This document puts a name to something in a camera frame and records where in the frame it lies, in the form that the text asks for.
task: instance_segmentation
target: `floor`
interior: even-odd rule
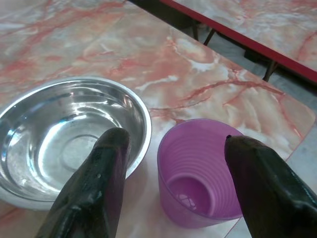
[[[192,35],[191,29],[183,30],[186,34]],[[207,35],[206,27],[199,29],[199,39],[203,42]],[[248,71],[263,77],[266,71],[264,63],[254,63],[244,58],[245,50],[237,46],[231,41],[214,34],[208,47],[220,53],[233,62],[241,65]],[[277,69],[270,77],[269,83],[279,88],[283,92],[296,98],[298,101],[310,107],[317,114],[317,86],[306,82],[304,79],[293,75],[286,70]],[[308,186],[317,193],[317,123],[315,122],[313,129],[305,138],[304,142],[291,155],[287,163],[302,178]],[[241,219],[227,238],[251,238],[247,229],[247,225]]]

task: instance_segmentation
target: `marble table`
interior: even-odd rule
[[[317,1],[161,1],[317,82]]]
[[[187,119],[227,123],[283,159],[315,114],[292,97],[123,0],[0,0],[0,107],[67,76],[101,76],[146,103],[153,137],[127,180],[117,238],[223,238],[237,220],[185,230],[159,204],[156,154],[163,135]],[[0,202],[0,238],[31,238],[46,212]]]

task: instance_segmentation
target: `plastic cup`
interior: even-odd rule
[[[166,215],[185,228],[201,228],[242,216],[224,159],[227,135],[242,135],[215,120],[176,125],[158,148],[160,202]]]

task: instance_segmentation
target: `metal bowl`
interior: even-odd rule
[[[142,161],[151,119],[127,87],[98,77],[70,77],[36,88],[0,113],[0,199],[49,210],[66,181],[107,129],[131,135],[126,177]]]

